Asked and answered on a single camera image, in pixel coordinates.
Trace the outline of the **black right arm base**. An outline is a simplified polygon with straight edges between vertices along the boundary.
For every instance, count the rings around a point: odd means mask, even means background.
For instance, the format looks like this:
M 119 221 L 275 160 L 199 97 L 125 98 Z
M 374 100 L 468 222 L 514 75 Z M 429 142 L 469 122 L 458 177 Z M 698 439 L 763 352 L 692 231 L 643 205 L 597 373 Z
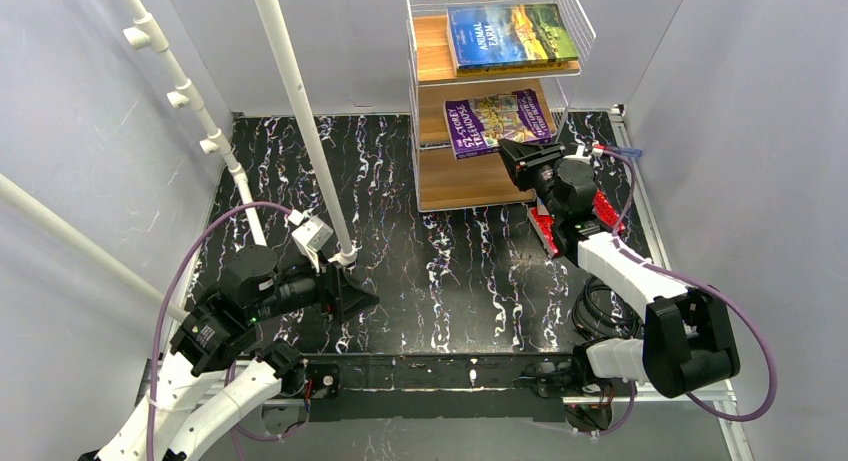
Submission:
M 587 360 L 573 354 L 526 365 L 516 383 L 542 399 L 591 398 L 590 402 L 564 406 L 571 432 L 593 439 L 620 429 L 630 419 L 638 394 L 635 382 L 598 377 Z

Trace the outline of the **purple 52-storey treehouse book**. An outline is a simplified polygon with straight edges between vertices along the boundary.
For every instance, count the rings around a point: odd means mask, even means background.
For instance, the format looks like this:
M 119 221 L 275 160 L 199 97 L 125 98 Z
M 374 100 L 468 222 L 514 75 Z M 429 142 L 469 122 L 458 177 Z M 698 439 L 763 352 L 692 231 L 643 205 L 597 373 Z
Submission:
M 533 89 L 444 103 L 445 122 L 456 159 L 495 153 L 501 140 L 550 144 L 557 128 L 548 115 L 549 110 Z

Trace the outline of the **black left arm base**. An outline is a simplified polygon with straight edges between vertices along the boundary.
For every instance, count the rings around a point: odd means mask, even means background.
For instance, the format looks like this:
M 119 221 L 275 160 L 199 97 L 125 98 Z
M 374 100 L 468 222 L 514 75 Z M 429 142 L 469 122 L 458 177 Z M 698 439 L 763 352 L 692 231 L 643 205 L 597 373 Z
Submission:
M 336 363 L 255 358 L 262 374 L 249 374 L 248 380 L 258 382 L 264 376 L 270 382 L 268 399 L 300 399 L 307 401 L 335 399 L 341 389 L 341 369 Z

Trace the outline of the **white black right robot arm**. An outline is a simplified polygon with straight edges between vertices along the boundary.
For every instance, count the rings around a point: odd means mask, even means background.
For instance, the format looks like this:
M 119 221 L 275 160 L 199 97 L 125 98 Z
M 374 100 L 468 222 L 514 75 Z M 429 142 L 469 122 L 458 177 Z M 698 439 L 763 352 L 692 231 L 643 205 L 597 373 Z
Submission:
M 534 191 L 551 216 L 558 254 L 606 284 L 642 324 L 639 339 L 606 338 L 576 348 L 583 382 L 648 382 L 675 398 L 739 373 L 727 306 L 704 288 L 658 272 L 621 241 L 620 221 L 598 214 L 590 160 L 623 159 L 621 150 L 595 145 L 569 154 L 561 145 L 503 139 L 499 155 L 515 187 Z

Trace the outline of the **orange 130-storey treehouse book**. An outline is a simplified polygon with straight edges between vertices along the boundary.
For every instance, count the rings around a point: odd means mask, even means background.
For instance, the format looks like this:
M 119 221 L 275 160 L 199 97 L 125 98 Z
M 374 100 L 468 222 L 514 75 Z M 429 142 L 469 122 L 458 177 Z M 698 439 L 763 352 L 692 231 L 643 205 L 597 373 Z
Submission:
M 512 76 L 518 74 L 539 74 L 539 73 L 571 73 L 579 72 L 581 69 L 578 60 L 570 60 L 564 62 L 542 63 L 542 64 L 527 64 L 527 65 L 504 65 L 504 66 L 483 66 L 483 67 L 463 67 L 459 66 L 454 69 L 454 74 L 459 78 L 471 77 L 492 77 L 492 76 Z

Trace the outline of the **blue animal farm book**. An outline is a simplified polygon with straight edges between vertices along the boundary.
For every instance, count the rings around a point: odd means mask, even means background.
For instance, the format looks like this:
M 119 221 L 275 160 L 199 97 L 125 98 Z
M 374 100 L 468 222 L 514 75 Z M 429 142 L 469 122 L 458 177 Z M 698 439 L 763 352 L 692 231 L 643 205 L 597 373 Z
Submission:
M 446 16 L 454 69 L 579 60 L 555 3 L 452 6 Z

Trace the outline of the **white wire wooden shelf rack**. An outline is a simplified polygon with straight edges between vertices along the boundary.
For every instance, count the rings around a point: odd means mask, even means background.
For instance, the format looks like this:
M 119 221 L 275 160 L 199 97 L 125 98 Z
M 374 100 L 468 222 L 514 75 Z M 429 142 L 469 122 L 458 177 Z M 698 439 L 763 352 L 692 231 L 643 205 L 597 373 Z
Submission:
M 556 4 L 579 58 L 564 70 L 513 72 L 493 76 L 458 77 L 449 52 L 447 12 L 452 6 Z M 526 203 L 531 191 L 510 181 L 496 154 L 458 159 L 449 138 L 444 113 L 448 100 L 462 100 L 519 89 L 532 89 L 548 121 L 561 133 L 570 99 L 579 85 L 596 39 L 580 0 L 406 0 L 409 45 L 411 136 L 417 208 L 448 211 Z

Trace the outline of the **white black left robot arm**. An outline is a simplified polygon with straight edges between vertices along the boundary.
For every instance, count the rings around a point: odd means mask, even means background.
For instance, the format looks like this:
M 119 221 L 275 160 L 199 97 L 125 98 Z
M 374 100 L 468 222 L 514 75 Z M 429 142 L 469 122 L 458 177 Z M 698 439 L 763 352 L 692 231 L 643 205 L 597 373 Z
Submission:
M 304 256 L 286 265 L 266 246 L 238 251 L 178 327 L 145 401 L 82 459 L 197 459 L 266 400 L 308 399 L 322 383 L 291 344 L 257 349 L 260 322 L 316 305 L 343 323 L 379 302 L 327 261 L 315 269 Z

